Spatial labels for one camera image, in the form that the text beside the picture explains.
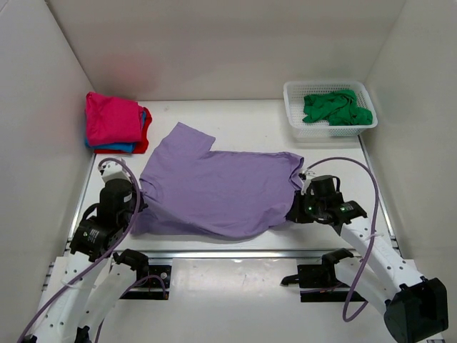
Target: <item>blue folded shirt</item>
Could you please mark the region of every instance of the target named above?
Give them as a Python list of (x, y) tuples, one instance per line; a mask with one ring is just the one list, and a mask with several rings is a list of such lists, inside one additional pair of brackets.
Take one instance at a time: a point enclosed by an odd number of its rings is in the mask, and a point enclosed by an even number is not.
[[(144, 126), (144, 121), (146, 120), (146, 112), (143, 111), (141, 115), (141, 128)], [(84, 137), (84, 143), (87, 147), (92, 149), (111, 149), (111, 150), (120, 150), (131, 154), (134, 152), (136, 143), (111, 143), (111, 144), (102, 144), (102, 145), (89, 145), (89, 141), (87, 140), (87, 136)]]

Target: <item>stack of folded clothes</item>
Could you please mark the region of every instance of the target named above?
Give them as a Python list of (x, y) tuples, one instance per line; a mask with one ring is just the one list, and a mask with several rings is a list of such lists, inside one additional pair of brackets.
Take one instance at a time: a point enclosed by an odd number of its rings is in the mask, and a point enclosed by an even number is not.
[(86, 96), (86, 145), (96, 154), (144, 154), (152, 116), (132, 100), (89, 92)]

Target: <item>white basket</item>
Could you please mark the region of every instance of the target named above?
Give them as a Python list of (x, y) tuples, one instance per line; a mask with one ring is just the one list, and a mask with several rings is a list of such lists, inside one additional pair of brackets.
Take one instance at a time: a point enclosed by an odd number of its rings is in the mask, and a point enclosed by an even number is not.
[[(369, 109), (373, 114), (371, 125), (330, 126), (321, 120), (307, 124), (303, 122), (305, 114), (304, 97), (309, 94), (326, 94), (342, 89), (352, 89), (357, 96), (357, 106)], [(357, 136), (365, 129), (378, 125), (376, 111), (371, 103), (365, 86), (358, 81), (290, 81), (284, 84), (284, 104), (289, 124), (293, 127), (296, 139)]]

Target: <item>pink folded shirt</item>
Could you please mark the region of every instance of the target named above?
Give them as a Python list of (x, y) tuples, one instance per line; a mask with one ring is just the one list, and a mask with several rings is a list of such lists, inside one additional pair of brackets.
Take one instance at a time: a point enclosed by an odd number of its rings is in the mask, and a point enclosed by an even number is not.
[(86, 96), (86, 134), (89, 145), (141, 141), (143, 108), (135, 101), (90, 91)]

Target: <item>purple t-shirt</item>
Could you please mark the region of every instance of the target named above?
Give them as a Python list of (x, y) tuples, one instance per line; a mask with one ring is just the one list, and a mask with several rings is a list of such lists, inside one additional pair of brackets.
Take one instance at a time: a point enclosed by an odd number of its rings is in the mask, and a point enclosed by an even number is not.
[(286, 221), (303, 157), (210, 151), (214, 137), (178, 123), (140, 177), (148, 208), (133, 234), (244, 239)]

